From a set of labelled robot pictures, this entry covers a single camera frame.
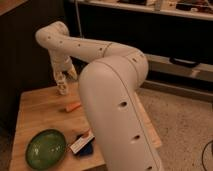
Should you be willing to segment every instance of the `speckled floor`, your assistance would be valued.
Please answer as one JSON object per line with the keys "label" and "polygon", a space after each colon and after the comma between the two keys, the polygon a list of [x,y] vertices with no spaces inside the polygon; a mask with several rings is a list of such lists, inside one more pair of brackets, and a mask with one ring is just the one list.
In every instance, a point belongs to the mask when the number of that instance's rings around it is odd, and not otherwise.
{"label": "speckled floor", "polygon": [[[202,171],[202,149],[213,139],[212,104],[148,89],[138,93],[163,142],[158,152],[165,171]],[[0,134],[0,170],[7,171],[12,138]],[[208,147],[204,162],[207,170],[213,171],[210,151]]]}

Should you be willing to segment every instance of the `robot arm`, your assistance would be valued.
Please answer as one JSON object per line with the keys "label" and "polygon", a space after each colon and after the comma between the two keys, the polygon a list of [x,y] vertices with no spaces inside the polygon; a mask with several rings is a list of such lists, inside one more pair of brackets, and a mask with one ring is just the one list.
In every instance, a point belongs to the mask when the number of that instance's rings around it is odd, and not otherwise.
{"label": "robot arm", "polygon": [[36,39],[57,72],[69,69],[69,56],[90,63],[80,75],[80,98],[108,169],[163,171],[135,99],[148,72],[144,54],[115,42],[69,37],[61,22],[38,30]]}

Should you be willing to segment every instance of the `wooden tabletop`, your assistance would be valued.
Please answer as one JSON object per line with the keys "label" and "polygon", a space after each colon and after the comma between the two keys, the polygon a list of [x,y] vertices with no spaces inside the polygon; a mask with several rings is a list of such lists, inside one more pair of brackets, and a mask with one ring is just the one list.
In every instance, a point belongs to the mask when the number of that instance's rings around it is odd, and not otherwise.
{"label": "wooden tabletop", "polygon": [[[10,171],[30,170],[25,162],[25,150],[29,141],[38,132],[45,129],[57,129],[61,131],[68,144],[75,141],[78,134],[89,129],[83,108],[80,107],[73,112],[62,112],[67,104],[79,100],[77,93],[78,84],[70,84],[70,94],[59,95],[57,87],[44,88],[24,92],[21,96],[20,109],[17,118],[16,133],[13,144],[12,160]],[[142,116],[148,127],[148,132],[155,147],[161,145],[161,141],[153,128],[141,104]],[[98,145],[93,141],[94,153],[88,157],[74,157],[70,150],[67,150],[64,159],[52,170],[60,171],[81,171],[104,165]]]}
{"label": "wooden tabletop", "polygon": [[27,2],[27,0],[0,0],[0,15],[16,8],[24,2]]}

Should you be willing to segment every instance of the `green plate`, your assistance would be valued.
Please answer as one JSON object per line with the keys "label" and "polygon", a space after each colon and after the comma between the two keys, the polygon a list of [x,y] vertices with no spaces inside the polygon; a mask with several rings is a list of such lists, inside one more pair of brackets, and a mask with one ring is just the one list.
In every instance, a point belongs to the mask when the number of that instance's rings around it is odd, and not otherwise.
{"label": "green plate", "polygon": [[66,151],[64,135],[55,129],[44,130],[35,135],[27,146],[25,158],[35,170],[47,170],[63,157]]}

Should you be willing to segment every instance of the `carrot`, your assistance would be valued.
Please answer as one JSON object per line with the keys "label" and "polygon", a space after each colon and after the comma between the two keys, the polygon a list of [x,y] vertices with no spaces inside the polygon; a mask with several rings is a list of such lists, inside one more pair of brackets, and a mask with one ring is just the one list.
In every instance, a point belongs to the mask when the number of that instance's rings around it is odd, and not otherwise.
{"label": "carrot", "polygon": [[80,106],[81,106],[80,101],[72,102],[66,106],[65,110],[66,112],[72,112],[73,110],[77,109]]}

